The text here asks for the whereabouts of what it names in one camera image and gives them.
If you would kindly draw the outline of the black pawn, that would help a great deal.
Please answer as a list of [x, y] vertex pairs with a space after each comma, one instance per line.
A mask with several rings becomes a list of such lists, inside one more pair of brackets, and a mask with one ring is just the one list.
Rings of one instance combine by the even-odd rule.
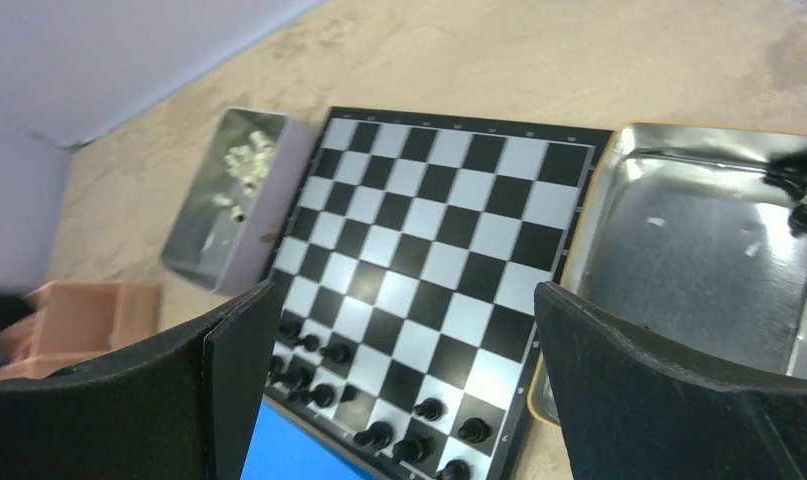
[[302, 323], [300, 321], [283, 319], [278, 328], [278, 334], [286, 340], [296, 340], [300, 338]]
[[327, 344], [319, 349], [319, 353], [324, 362], [338, 365], [349, 364], [353, 356], [350, 346], [340, 342]]
[[314, 334], [307, 334], [294, 340], [295, 348], [302, 348], [307, 352], [316, 352], [320, 348], [320, 338]]

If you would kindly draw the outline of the black bishop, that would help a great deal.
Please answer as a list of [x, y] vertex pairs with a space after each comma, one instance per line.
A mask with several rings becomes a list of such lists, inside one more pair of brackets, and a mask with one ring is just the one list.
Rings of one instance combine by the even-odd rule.
[[300, 365], [290, 366], [285, 370], [270, 374], [272, 384], [282, 384], [289, 391], [306, 388], [312, 380], [313, 373]]

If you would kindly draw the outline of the black pawn second row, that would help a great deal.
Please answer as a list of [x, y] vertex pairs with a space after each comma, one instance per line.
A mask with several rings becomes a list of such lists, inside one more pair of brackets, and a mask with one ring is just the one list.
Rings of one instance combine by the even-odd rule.
[[436, 397], [428, 397], [416, 404], [413, 414], [426, 421], [434, 422], [442, 418], [445, 413], [444, 403]]

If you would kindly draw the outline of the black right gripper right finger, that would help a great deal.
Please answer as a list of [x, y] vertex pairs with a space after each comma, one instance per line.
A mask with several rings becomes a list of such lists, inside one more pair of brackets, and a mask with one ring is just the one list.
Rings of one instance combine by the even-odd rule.
[[577, 479], [807, 479], [807, 379], [702, 353], [553, 282], [535, 321]]

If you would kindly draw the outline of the black chess piece corner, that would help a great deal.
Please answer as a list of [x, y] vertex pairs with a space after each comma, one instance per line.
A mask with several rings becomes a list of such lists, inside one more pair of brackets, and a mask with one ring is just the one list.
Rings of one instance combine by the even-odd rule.
[[436, 480], [469, 480], [470, 478], [470, 465], [462, 459], [450, 460], [435, 475]]

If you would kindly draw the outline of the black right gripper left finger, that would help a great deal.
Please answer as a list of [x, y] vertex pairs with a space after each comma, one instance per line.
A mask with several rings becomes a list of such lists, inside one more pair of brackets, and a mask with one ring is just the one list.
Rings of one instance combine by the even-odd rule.
[[215, 309], [43, 379], [0, 381], [0, 479], [237, 479], [284, 295]]

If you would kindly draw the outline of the black pawn edge square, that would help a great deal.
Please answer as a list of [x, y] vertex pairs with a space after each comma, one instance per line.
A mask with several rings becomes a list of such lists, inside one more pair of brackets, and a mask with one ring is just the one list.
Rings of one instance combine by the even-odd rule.
[[457, 436], [470, 444], [479, 444], [491, 436], [491, 427], [479, 417], [465, 419], [457, 429]]

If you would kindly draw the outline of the black chess king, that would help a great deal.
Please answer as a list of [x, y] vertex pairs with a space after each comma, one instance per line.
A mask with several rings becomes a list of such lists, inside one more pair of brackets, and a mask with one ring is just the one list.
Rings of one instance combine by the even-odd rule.
[[313, 388], [295, 389], [286, 395], [288, 402], [304, 406], [315, 404], [318, 408], [330, 407], [336, 399], [335, 388], [327, 383], [318, 384]]

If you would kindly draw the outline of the black back row piece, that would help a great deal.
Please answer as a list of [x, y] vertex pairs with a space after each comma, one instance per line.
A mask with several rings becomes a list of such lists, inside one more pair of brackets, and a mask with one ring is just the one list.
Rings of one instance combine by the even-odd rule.
[[274, 377], [280, 375], [284, 369], [284, 360], [279, 355], [273, 355], [270, 359], [269, 367], [268, 367], [268, 376]]

